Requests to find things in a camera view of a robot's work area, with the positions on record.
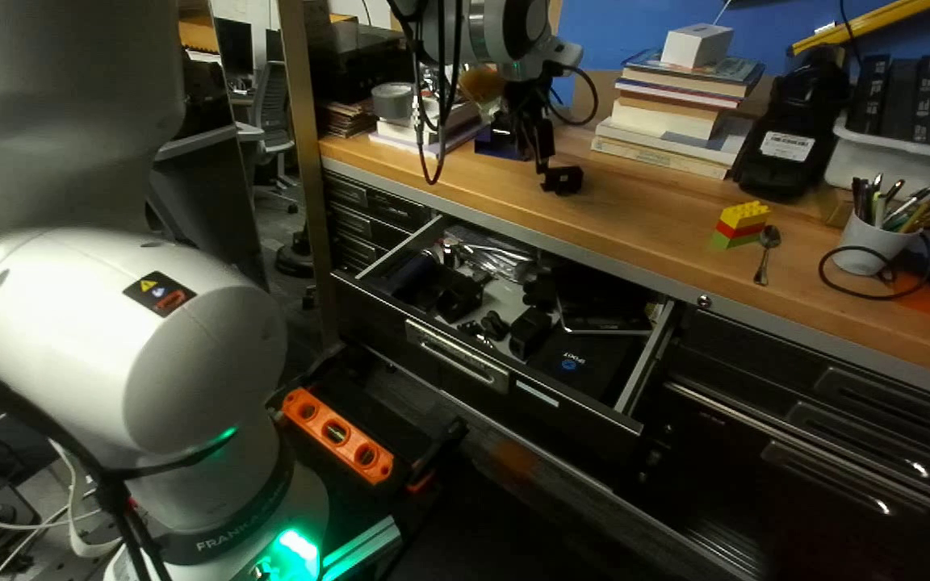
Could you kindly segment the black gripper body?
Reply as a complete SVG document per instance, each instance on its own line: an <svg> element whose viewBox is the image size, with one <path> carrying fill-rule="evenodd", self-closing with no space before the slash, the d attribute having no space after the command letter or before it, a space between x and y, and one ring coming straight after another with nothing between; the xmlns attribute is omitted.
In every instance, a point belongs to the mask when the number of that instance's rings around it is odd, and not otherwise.
<svg viewBox="0 0 930 581"><path fill-rule="evenodd" d="M515 148L522 162L545 162L552 146L552 120L549 120L549 83L537 81L512 81L506 83L506 131Z"/></svg>

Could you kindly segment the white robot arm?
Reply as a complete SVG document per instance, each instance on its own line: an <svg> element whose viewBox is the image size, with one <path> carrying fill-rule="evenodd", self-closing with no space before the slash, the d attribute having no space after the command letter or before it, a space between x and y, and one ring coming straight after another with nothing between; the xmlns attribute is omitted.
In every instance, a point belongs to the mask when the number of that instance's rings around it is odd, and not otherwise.
<svg viewBox="0 0 930 581"><path fill-rule="evenodd" d="M286 315L147 231L181 120L175 0L0 0L0 381L94 476L105 581L315 581L329 499L264 407Z"/></svg>

